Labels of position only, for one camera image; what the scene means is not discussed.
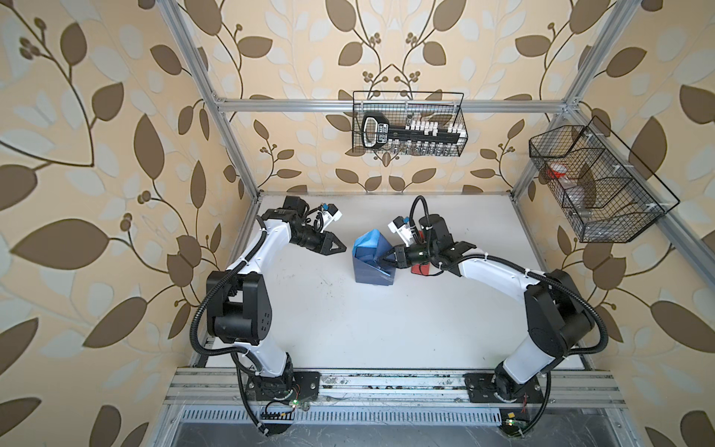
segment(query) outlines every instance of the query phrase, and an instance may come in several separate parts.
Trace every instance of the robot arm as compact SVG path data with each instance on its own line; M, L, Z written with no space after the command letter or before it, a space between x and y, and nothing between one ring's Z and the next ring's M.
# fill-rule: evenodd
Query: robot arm
M317 217L313 225L309 225L309 216L314 212ZM262 273L289 243L326 256L346 251L346 246L333 233L325 231L341 216L333 204L308 210L307 203L300 197L286 197L281 208L268 210L261 216L263 228L227 271L212 272L207 279L206 290L212 290L223 281L207 304L208 332L225 347L240 347L244 351L243 355L256 368L260 377L257 383L265 395L283 396L292 387L293 374L290 355L268 334L272 308ZM244 266L233 272L240 265Z
M413 223L401 216L390 222L388 227L404 244L386 253L383 262L397 268L431 263L454 275L485 283L526 307L528 336L495 368L493 391L502 401L520 398L527 382L555 368L596 324L594 315L581 304L583 299L567 273L520 271L517 265L486 253L465 255L476 246L454 242L440 215L426 215L419 223L421 231L410 227Z

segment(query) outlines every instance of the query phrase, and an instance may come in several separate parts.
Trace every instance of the mounting plate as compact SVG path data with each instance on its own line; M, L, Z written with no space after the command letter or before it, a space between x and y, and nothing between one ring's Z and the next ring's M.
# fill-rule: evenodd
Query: mounting plate
M315 371L296 371L293 373L293 380L300 389L298 393L299 401L314 401L317 398L318 390L320 389L320 373ZM260 392L259 387L253 382L253 377L248 378L247 387L250 393L255 393L256 401L273 400L271 397L265 396Z
M493 376L493 373L466 373L464 375L464 383L471 403L504 403L494 395L493 391L485 390L485 385L491 384ZM537 389L536 385L538 385L536 377L531 378L526 383L524 388L526 390L526 403L543 402L541 388Z

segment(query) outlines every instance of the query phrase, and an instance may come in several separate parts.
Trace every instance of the blue box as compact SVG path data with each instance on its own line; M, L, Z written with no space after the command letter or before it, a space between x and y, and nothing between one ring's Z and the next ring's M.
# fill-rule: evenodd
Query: blue box
M355 282L374 285L392 285L395 267L380 265L378 260L393 246L378 230L366 232L355 240L352 247L352 268Z

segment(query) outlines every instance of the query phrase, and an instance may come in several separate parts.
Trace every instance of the wall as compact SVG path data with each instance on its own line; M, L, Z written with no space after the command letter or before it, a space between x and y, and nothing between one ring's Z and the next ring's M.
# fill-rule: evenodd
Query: wall
M466 99L560 99L610 14L605 0L575 6L546 0L182 0L179 6L213 88L234 99L350 99L355 90L383 89L415 99L425 96L413 93L419 90L462 92ZM270 192L505 192L526 164L527 139L546 127L539 114L472 114L465 117L470 139L459 159L375 159L351 157L351 123L342 115L230 118L256 183ZM293 149L293 156L277 160L278 153L261 152L270 146L255 132L255 120L270 144L279 152ZM522 131L504 147L515 152L506 152L500 166L491 157L496 152L501 158L498 145L519 122Z
M526 165L529 137L547 124L544 114L466 114L469 140L461 157L414 157L351 149L352 124L344 115L300 113L300 121L288 115L231 117L265 191L504 192Z
M582 105L633 145L683 200L673 212L715 250L715 4L642 5ZM521 205L549 268L569 272L606 321L596 367L616 375L646 444L715 445L714 291L657 227L628 244L586 245L541 182Z
M153 3L0 1L0 445L138 446L245 216Z
M245 99L338 89L560 99L610 14L608 0L217 3L179 5L219 95Z

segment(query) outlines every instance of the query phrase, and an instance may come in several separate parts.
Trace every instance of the black wire basket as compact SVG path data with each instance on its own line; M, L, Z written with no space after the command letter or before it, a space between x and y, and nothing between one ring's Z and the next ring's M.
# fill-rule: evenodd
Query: black wire basket
M459 157L469 135L464 94L358 90L352 93L352 152Z
M628 162L606 146L608 136L627 148ZM598 117L531 138L529 157L580 242L630 242L680 203ZM655 188L663 197L651 192Z

